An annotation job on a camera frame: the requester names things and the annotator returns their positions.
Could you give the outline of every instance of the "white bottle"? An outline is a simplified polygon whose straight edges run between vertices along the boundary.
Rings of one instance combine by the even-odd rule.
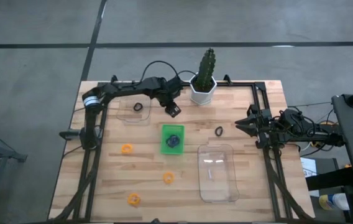
[[[349,210],[349,204],[344,193],[322,195],[319,204],[324,210]]]

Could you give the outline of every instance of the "green container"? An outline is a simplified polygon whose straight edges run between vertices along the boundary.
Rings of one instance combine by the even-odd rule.
[[[179,145],[170,147],[167,145],[167,139],[171,135],[176,135],[179,137]],[[184,125],[175,125],[175,124],[163,124],[162,128],[162,147],[160,152],[162,154],[174,154],[180,155],[183,154],[183,145],[185,142],[185,127]]]

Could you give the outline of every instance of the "wooden table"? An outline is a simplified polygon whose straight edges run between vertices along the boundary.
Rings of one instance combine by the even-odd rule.
[[[275,116],[279,110],[287,107],[282,83],[278,80],[264,82]],[[76,109],[83,107],[81,95],[96,85],[97,82],[81,84]],[[157,100],[152,100],[148,126],[124,125],[116,117],[119,100],[115,99],[109,104],[91,221],[151,222],[154,218],[159,218],[161,222],[272,221],[273,210],[262,151],[255,147],[256,138],[250,138],[234,126],[235,121],[246,117],[246,111],[253,102],[252,90],[247,87],[218,87],[211,104],[196,106],[190,100],[190,89],[185,88],[175,102],[182,112],[176,118],[171,118]],[[75,112],[71,128],[78,129],[83,124],[84,111]],[[185,126],[183,155],[160,154],[163,124]],[[218,126],[224,128],[221,137],[214,135]],[[134,153],[122,155],[123,144],[133,144]],[[239,200],[206,203],[200,198],[197,150],[203,144],[229,144],[234,148]],[[70,141],[65,152],[79,145],[79,140]],[[76,192],[82,160],[82,149],[63,159],[50,218],[58,215]],[[283,149],[282,162],[289,191],[305,212],[314,216],[295,146]],[[165,172],[175,175],[170,185],[163,182]],[[127,203],[131,193],[140,195],[138,207]],[[284,216],[280,194],[278,200]]]

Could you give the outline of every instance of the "white hexagonal pot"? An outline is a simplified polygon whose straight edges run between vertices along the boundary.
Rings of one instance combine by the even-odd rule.
[[[214,86],[213,88],[208,92],[208,93],[203,93],[203,92],[198,92],[195,90],[195,88],[192,85],[192,81],[196,76],[194,75],[190,80],[189,80],[189,84],[190,84],[190,88],[191,88],[191,95],[190,95],[190,99],[197,103],[198,105],[206,105],[208,103],[211,102],[211,100],[213,99],[213,94],[215,92],[216,89],[216,81],[214,79],[214,77],[211,77],[213,79],[213,83]]]

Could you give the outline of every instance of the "concrete floor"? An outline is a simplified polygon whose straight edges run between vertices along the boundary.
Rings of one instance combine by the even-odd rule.
[[[89,43],[101,0],[0,0],[0,44]],[[353,0],[108,0],[99,43],[353,41]],[[197,70],[205,48],[96,49],[88,80],[138,79],[153,60]],[[215,48],[215,77],[282,80],[289,105],[353,93],[353,47]],[[87,49],[0,49],[0,137],[21,153],[0,186],[0,223],[47,218]],[[147,76],[170,78],[163,65]],[[319,119],[331,105],[302,108]],[[348,163],[345,149],[317,153]]]

